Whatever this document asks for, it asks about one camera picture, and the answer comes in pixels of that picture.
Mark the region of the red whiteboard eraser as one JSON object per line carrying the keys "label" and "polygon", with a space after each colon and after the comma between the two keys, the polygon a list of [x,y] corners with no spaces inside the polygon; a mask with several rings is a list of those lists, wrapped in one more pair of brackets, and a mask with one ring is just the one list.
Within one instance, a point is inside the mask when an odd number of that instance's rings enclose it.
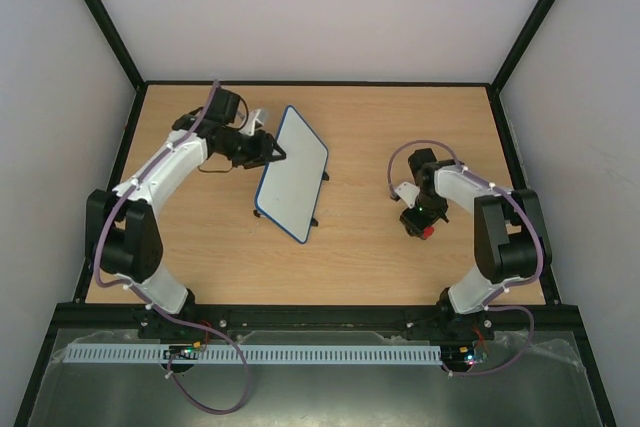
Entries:
{"label": "red whiteboard eraser", "polygon": [[427,227],[423,230],[423,232],[420,235],[420,239],[421,240],[427,240],[428,238],[430,238],[435,232],[435,228],[433,226]]}

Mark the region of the small blue-framed whiteboard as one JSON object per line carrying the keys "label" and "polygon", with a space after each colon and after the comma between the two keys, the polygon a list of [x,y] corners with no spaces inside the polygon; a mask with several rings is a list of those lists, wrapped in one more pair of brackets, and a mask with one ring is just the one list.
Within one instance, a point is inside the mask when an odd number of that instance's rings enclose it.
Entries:
{"label": "small blue-framed whiteboard", "polygon": [[276,143],[286,158],[268,163],[254,198],[255,213],[269,219],[300,244],[317,225],[315,209],[328,180],[329,149],[292,105],[285,108]]}

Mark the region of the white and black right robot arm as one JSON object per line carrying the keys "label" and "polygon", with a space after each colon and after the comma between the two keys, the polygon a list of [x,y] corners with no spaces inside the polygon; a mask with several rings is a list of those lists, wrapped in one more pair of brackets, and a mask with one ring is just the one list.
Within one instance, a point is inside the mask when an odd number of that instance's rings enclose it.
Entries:
{"label": "white and black right robot arm", "polygon": [[473,217],[474,264],[437,303],[437,329],[455,339],[470,328],[471,316],[511,288],[538,281],[550,264],[539,197],[500,187],[454,158],[439,160],[430,148],[414,151],[408,166],[413,180],[391,190],[406,205],[399,220],[409,236],[429,238],[437,222],[448,220],[451,203]]}

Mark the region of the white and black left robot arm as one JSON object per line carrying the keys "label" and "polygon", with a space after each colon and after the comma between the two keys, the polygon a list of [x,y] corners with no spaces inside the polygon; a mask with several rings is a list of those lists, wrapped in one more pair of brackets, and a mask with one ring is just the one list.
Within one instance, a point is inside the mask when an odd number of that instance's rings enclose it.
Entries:
{"label": "white and black left robot arm", "polygon": [[232,168],[253,169],[286,158],[266,132],[267,115],[238,94],[214,85],[203,106],[182,115],[164,143],[129,178],[86,202],[85,255],[94,283],[134,292],[150,309],[180,313],[190,291],[163,263],[158,216],[195,170],[214,155]]}

